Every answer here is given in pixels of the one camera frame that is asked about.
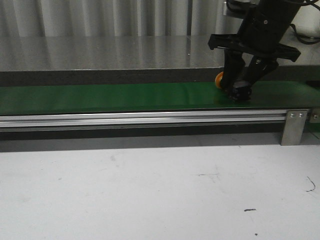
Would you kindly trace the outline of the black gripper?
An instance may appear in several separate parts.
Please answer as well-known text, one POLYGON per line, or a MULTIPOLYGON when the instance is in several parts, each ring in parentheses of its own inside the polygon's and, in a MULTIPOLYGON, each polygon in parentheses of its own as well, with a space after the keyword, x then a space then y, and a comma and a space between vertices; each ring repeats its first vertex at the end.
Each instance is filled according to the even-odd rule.
POLYGON ((229 89, 244 68, 243 53, 253 55, 243 80, 253 85, 278 66, 277 58, 295 62, 301 52, 280 41, 300 9, 299 5, 251 6, 236 34, 212 34, 211 50, 224 50, 221 88, 229 89))

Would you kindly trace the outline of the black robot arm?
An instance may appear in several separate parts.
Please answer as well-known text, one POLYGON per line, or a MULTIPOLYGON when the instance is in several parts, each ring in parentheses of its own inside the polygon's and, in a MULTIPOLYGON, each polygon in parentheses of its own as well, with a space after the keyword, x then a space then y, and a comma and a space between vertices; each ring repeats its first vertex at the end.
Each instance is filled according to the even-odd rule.
POLYGON ((224 49, 223 71, 215 84, 223 90, 250 87, 274 71, 278 59, 295 62, 300 51, 280 43, 301 7, 302 1, 261 0, 247 4, 236 34, 212 34, 211 50, 224 49))

